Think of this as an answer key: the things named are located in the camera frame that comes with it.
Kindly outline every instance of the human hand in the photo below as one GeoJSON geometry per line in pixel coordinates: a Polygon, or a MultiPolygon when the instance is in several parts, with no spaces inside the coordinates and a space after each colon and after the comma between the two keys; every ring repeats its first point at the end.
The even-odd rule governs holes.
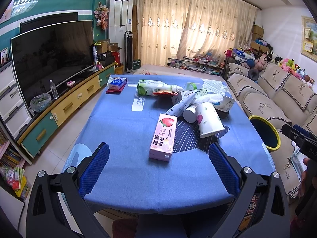
{"type": "MultiPolygon", "coordinates": [[[[303,163],[304,163],[305,166],[308,165],[308,161],[309,160],[310,160],[310,158],[304,158],[303,159],[303,163]]],[[[302,176],[301,176],[301,184],[299,185],[298,198],[301,198],[305,194],[305,190],[306,190],[305,181],[306,181],[306,178],[307,178],[307,170],[305,170],[302,173],[302,176]]],[[[312,179],[312,184],[313,184],[314,188],[317,189],[317,177],[314,177],[312,179]]]]}

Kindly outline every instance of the ceiling vent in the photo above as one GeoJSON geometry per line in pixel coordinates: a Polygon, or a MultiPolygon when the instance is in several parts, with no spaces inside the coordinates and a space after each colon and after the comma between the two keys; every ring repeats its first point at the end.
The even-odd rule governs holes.
{"type": "Polygon", "coordinates": [[[285,3],[286,5],[292,5],[289,0],[281,0],[283,3],[285,3]]]}

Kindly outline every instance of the leaf pattern on tablecloth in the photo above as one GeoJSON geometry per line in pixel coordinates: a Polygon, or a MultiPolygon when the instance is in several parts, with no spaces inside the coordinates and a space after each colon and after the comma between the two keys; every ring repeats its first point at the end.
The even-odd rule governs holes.
{"type": "Polygon", "coordinates": [[[173,153],[197,148],[207,153],[210,144],[217,141],[217,139],[224,136],[230,130],[230,128],[226,125],[223,127],[224,130],[216,135],[201,139],[199,137],[200,132],[197,121],[194,123],[188,123],[183,117],[177,118],[173,153]]]}

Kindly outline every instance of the pink strawberry milk carton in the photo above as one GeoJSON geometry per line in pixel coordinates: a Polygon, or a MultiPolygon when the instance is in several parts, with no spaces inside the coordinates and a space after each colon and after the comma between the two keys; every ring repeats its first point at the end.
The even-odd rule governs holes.
{"type": "Polygon", "coordinates": [[[177,117],[160,114],[150,146],[150,158],[169,161],[174,147],[177,117]]]}

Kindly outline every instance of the beige couch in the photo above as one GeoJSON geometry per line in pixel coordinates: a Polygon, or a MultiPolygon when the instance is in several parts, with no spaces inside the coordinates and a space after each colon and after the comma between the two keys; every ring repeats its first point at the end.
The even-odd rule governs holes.
{"type": "Polygon", "coordinates": [[[292,198],[296,195],[299,180],[294,176],[296,172],[288,164],[287,158],[293,154],[294,147],[280,129],[285,123],[292,126],[297,124],[317,135],[317,95],[302,81],[274,63],[264,66],[257,84],[247,77],[248,69],[234,63],[228,66],[227,83],[247,116],[259,115],[267,119],[281,136],[281,147],[271,152],[271,156],[276,170],[285,172],[281,177],[286,193],[292,198]]]}

